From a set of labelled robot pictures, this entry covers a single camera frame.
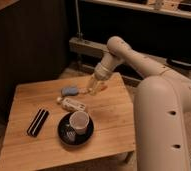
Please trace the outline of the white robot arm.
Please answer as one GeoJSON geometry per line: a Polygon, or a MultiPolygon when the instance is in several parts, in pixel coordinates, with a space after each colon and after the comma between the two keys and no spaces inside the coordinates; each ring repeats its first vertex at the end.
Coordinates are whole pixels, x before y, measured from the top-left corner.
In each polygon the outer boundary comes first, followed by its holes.
{"type": "Polygon", "coordinates": [[[191,110],[191,79],[113,36],[88,83],[90,91],[122,63],[142,77],[133,102],[137,171],[191,171],[184,123],[191,110]]]}

